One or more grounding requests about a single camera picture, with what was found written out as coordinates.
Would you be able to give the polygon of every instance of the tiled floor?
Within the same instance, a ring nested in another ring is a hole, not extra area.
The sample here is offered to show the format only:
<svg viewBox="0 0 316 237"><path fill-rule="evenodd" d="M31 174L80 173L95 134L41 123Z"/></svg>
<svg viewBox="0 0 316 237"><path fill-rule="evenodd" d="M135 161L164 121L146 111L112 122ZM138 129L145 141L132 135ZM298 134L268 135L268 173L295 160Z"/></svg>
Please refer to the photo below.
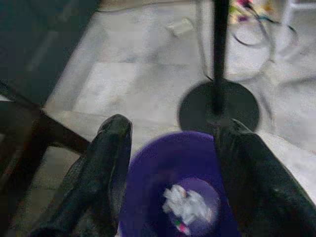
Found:
<svg viewBox="0 0 316 237"><path fill-rule="evenodd" d="M229 34L226 56L227 78L240 81L258 100L259 135L314 202L315 16L311 12L294 17L293 27L300 36L295 53L287 61L271 63L260 74L267 47L244 47ZM155 137L180 130L177 110L182 97L189 88L206 80L195 33L175 38L166 29L182 17L195 20L193 3L96 13L46 105L48 114L90 141L106 118L123 114L133 122L133 153ZM207 42L212 35L207 32L205 26L203 37L209 52ZM21 224L15 226L16 231L30 227L31 220L36 219L33 213L38 216L42 212L76 159L60 148L48 150L17 215ZM33 208L37 199L43 204Z"/></svg>

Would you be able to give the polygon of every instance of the black round base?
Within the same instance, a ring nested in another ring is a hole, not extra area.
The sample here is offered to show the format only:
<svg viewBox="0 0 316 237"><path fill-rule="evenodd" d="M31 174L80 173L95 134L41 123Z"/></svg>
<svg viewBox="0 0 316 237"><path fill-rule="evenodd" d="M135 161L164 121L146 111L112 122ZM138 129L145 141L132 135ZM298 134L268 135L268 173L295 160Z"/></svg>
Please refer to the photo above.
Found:
<svg viewBox="0 0 316 237"><path fill-rule="evenodd" d="M207 82L192 89L183 99L179 109L182 130L194 130L214 134L216 126L237 119L254 131L259 123L259 107L249 90L238 83L225 82L225 105L221 114L213 112L214 83Z"/></svg>

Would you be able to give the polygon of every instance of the bucket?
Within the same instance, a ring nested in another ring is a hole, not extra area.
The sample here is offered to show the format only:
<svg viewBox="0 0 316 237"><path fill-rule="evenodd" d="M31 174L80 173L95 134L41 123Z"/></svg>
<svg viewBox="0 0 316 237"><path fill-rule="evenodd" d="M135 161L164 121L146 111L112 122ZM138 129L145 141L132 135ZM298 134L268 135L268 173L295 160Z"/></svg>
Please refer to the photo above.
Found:
<svg viewBox="0 0 316 237"><path fill-rule="evenodd" d="M211 221L188 225L190 234L176 227L166 213L164 192L173 185L202 196ZM121 237L240 236L225 195L213 137L199 132L163 136L132 159L120 213Z"/></svg>

